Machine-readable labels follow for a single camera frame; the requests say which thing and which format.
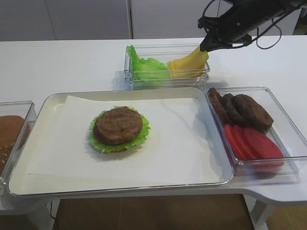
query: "brown floor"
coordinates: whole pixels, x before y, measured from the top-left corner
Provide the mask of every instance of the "brown floor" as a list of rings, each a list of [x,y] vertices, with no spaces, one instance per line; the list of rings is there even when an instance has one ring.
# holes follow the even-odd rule
[[[61,230],[253,230],[241,195],[67,199],[57,218]]]

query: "clear plastic container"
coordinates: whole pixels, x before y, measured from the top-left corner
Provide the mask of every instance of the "clear plastic container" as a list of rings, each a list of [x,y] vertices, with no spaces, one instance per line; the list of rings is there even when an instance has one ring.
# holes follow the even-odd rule
[[[233,95],[245,94],[251,96],[261,104],[274,120],[272,127],[266,135],[280,148],[284,157],[264,160],[239,160],[230,147],[224,133],[222,122],[213,109],[206,93],[215,124],[220,132],[224,147],[230,161],[233,163],[235,175],[289,175],[297,174],[307,162],[307,141],[292,122],[288,114],[281,107],[272,92],[266,87],[239,87],[217,89],[223,96],[227,93]]]
[[[134,46],[140,58],[155,58],[165,64],[169,61],[186,57],[192,53],[199,44],[180,44],[180,45],[152,45],[152,46]],[[203,89],[210,71],[208,63],[204,63],[204,69],[189,70],[166,70],[166,71],[131,71],[132,61],[126,49],[125,59],[125,82],[131,89],[150,89],[150,88],[173,88],[173,87],[197,87]],[[177,79],[154,79],[156,75],[165,75],[175,73],[182,75],[183,78]],[[198,73],[196,78],[185,78],[191,73]],[[138,80],[135,76],[138,74],[148,75],[148,80]]]
[[[24,119],[24,123],[5,163],[4,169],[0,172],[0,197],[9,193],[7,183],[27,140],[29,128],[31,132],[36,121],[34,103],[31,101],[0,103],[0,116],[5,115],[18,115]]]

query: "black cable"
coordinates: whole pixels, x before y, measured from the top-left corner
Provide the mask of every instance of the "black cable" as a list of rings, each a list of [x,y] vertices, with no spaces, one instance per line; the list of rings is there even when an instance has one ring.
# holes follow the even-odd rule
[[[210,5],[214,2],[215,0],[211,0],[208,5],[205,7],[203,13],[202,13],[202,16],[204,17],[205,16],[205,13],[206,11],[208,10],[208,8],[210,7]],[[251,45],[254,41],[257,41],[259,38],[261,38],[263,35],[265,35],[273,26],[277,26],[276,24],[278,22],[280,22],[282,19],[284,19],[285,17],[287,17],[289,14],[291,14],[293,11],[295,10],[298,10],[301,8],[301,6],[305,5],[307,1],[304,1],[303,3],[299,4],[297,7],[293,8],[292,11],[289,11],[288,13],[285,13],[283,16],[281,16],[278,20],[276,20],[275,22],[273,21],[273,23],[267,28],[265,29],[261,34],[258,34],[256,38],[252,39],[250,42],[248,43],[245,43],[241,46],[233,46],[233,47],[229,47],[229,44],[227,43],[223,43],[221,41],[219,41],[218,39],[214,38],[212,36],[212,39],[218,43],[221,47],[224,47],[224,48],[227,48],[227,49],[239,49],[239,48],[243,48],[243,47],[246,47],[246,46],[249,46]],[[210,32],[207,30],[207,28],[204,27],[204,30],[206,32],[206,34],[210,34]]]
[[[52,201],[50,202],[50,216],[51,216],[51,218],[54,219],[54,222],[56,223],[56,225],[57,225],[57,227],[58,227],[58,230],[59,230],[59,222],[58,222],[58,219],[52,215]]]
[[[273,45],[269,46],[269,47],[261,47],[259,46],[258,44],[258,39],[256,40],[256,45],[258,48],[260,49],[271,49],[273,46],[275,46],[279,41],[280,39],[282,38],[282,35],[283,35],[283,32],[281,30],[281,28],[278,26],[278,25],[275,25],[275,27],[279,30],[280,34],[279,34],[279,38],[278,38],[278,41],[275,42]],[[257,37],[259,36],[259,27],[257,27]]]

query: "yellow cheese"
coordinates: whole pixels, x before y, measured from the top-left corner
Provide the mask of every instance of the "yellow cheese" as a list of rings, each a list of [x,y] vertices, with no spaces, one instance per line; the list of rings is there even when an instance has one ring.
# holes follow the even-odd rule
[[[171,71],[171,78],[196,78],[201,76],[203,73],[198,70],[204,70],[205,63],[209,59],[207,51],[200,51],[200,47],[197,47],[188,56],[181,59],[176,59],[168,62],[168,68]]]

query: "white cabinet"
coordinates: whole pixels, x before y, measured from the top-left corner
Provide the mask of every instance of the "white cabinet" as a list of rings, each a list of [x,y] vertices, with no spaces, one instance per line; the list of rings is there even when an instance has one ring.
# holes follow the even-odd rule
[[[220,9],[219,9],[219,16],[224,14],[231,6],[232,6],[231,4],[221,0]],[[277,25],[281,28],[283,35],[292,35],[293,34],[293,31],[295,29],[295,25],[297,23],[300,12],[301,12],[301,10],[294,11],[290,15],[288,15],[286,18],[281,20],[279,23],[277,23]],[[271,25],[271,23],[272,22],[269,21],[269,22],[262,24],[259,27],[259,33],[261,33],[266,28],[268,28]],[[273,27],[265,35],[279,35],[279,34],[280,34],[279,30],[276,27]],[[250,35],[256,36],[257,30],[252,31],[250,33]]]
[[[128,0],[46,0],[58,40],[129,39]]]
[[[0,0],[0,41],[54,39],[43,0]]]
[[[210,0],[131,0],[133,38],[204,37],[197,20]],[[219,1],[207,16],[217,16]]]

